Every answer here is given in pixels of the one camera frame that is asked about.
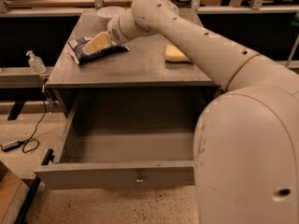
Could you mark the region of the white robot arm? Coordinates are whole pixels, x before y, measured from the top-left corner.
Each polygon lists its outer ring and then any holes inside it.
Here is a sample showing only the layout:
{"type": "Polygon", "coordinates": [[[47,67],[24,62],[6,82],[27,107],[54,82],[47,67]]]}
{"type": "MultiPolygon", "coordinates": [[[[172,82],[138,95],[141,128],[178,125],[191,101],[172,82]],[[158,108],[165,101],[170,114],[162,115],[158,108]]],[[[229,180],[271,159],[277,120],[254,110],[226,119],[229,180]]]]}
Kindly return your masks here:
{"type": "Polygon", "coordinates": [[[181,18],[167,0],[134,0],[84,49],[153,34],[220,90],[193,139],[200,224],[299,224],[299,75],[181,18]]]}

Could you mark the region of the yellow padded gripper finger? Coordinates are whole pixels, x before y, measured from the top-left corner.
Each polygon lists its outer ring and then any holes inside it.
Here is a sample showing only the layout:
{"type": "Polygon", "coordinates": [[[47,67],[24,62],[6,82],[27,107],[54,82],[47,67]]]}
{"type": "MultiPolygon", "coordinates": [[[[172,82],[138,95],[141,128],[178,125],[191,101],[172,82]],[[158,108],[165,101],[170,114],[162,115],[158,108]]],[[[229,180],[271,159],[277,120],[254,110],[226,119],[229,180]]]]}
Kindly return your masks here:
{"type": "Polygon", "coordinates": [[[110,35],[107,32],[101,32],[89,41],[83,48],[87,55],[93,54],[99,50],[106,49],[112,44],[110,35]]]}

